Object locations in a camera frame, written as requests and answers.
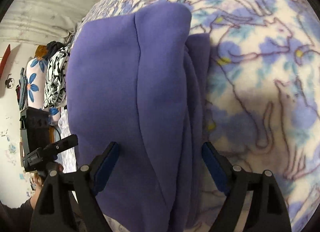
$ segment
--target metal screw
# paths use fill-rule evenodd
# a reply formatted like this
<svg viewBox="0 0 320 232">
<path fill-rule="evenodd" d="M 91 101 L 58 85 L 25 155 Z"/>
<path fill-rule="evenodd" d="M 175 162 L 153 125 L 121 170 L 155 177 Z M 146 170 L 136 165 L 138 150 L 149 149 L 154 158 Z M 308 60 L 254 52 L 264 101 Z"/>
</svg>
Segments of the metal screw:
<svg viewBox="0 0 320 232">
<path fill-rule="evenodd" d="M 241 170 L 242 170 L 239 165 L 234 165 L 234 166 L 232 167 L 232 169 L 233 169 L 234 171 L 241 171 Z"/>
<path fill-rule="evenodd" d="M 81 170 L 81 171 L 87 171 L 87 170 L 89 170 L 89 166 L 88 166 L 88 165 L 82 165 L 82 166 L 80 167 L 80 170 Z"/>
<path fill-rule="evenodd" d="M 49 174 L 51 177 L 54 177 L 57 175 L 57 171 L 56 170 L 53 170 L 53 171 L 50 171 L 50 174 Z"/>
<path fill-rule="evenodd" d="M 269 170 L 265 170 L 264 171 L 265 176 L 271 177 L 272 176 L 272 172 Z"/>
</svg>

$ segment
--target black and white fabric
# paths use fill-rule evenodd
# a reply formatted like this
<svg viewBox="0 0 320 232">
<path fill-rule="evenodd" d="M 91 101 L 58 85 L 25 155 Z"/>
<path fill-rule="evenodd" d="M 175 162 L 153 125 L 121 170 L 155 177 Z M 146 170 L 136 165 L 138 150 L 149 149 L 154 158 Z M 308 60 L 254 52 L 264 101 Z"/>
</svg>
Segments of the black and white fabric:
<svg viewBox="0 0 320 232">
<path fill-rule="evenodd" d="M 48 71 L 45 76 L 43 108 L 61 107 L 66 97 L 66 72 L 70 56 L 70 48 L 60 48 L 48 61 Z"/>
</svg>

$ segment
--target purple fabric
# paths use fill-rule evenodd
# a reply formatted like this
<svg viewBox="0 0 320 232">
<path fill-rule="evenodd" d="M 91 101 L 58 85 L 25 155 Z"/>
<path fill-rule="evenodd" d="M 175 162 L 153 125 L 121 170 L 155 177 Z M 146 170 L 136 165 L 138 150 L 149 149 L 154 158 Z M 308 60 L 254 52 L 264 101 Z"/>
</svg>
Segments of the purple fabric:
<svg viewBox="0 0 320 232">
<path fill-rule="evenodd" d="M 199 200 L 209 35 L 159 2 L 84 25 L 68 65 L 68 119 L 79 165 L 110 141 L 120 158 L 97 201 L 131 232 L 183 231 Z"/>
</svg>

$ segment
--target blue flower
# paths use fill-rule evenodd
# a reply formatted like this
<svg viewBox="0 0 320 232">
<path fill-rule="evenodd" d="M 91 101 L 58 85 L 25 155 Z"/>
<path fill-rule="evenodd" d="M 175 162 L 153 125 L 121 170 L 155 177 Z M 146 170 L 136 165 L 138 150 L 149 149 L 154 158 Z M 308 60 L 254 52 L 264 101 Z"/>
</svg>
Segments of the blue flower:
<svg viewBox="0 0 320 232">
<path fill-rule="evenodd" d="M 30 76 L 30 79 L 28 80 L 28 84 L 27 84 L 27 90 L 28 90 L 28 95 L 29 95 L 29 98 L 31 100 L 31 102 L 34 102 L 35 99 L 33 97 L 33 91 L 36 92 L 36 91 L 39 91 L 39 88 L 36 84 L 32 84 L 33 81 L 35 80 L 37 74 L 36 73 L 32 73 L 31 76 Z"/>
<path fill-rule="evenodd" d="M 42 72 L 44 72 L 44 66 L 48 66 L 48 63 L 45 59 L 41 58 L 41 57 L 36 57 L 34 58 L 34 60 L 31 63 L 31 68 L 36 66 L 39 62 L 39 66 Z"/>
<path fill-rule="evenodd" d="M 50 108 L 49 112 L 50 112 L 50 115 L 52 115 L 52 116 L 54 116 L 54 115 L 59 113 L 59 111 L 56 108 Z"/>
</svg>

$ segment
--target cartoon face sticker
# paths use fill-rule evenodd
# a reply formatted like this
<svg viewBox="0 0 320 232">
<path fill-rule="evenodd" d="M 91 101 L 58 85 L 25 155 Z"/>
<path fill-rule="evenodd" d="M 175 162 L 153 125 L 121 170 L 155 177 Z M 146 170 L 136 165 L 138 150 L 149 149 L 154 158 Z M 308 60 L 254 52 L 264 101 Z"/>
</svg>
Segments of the cartoon face sticker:
<svg viewBox="0 0 320 232">
<path fill-rule="evenodd" d="M 7 79 L 5 80 L 4 84 L 5 86 L 8 88 L 8 89 L 12 89 L 13 86 L 14 86 L 14 79 L 13 78 L 10 78 L 10 75 L 8 75 Z"/>
</svg>

